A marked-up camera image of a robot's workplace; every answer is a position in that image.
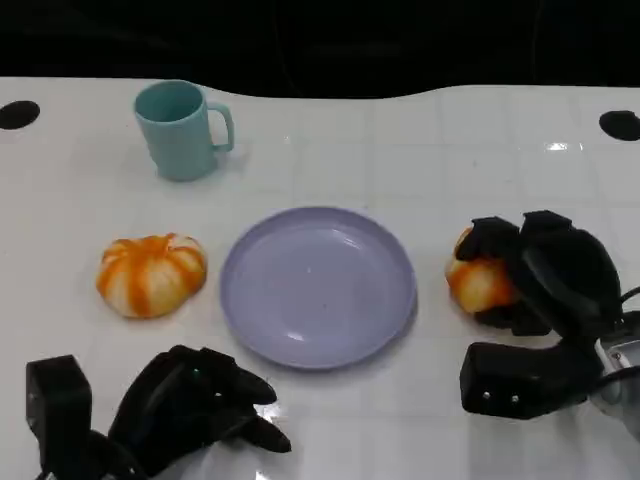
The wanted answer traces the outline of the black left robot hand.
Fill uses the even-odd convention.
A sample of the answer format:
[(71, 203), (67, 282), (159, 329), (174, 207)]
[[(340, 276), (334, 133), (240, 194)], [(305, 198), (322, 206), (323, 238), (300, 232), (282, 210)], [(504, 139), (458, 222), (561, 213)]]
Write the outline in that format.
[(229, 439), (287, 453), (292, 450), (289, 438), (255, 409), (276, 401), (275, 390), (233, 357), (176, 345), (155, 356), (136, 377), (108, 437), (132, 454), (149, 478), (186, 455)]

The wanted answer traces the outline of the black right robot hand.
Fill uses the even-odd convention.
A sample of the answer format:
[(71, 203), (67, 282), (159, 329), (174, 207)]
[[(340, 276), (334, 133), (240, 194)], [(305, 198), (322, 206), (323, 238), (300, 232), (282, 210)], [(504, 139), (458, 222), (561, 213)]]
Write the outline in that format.
[(445, 274), (459, 307), (515, 336), (589, 341), (620, 328), (620, 279), (604, 245), (551, 210), (523, 217), (476, 218), (463, 231)]

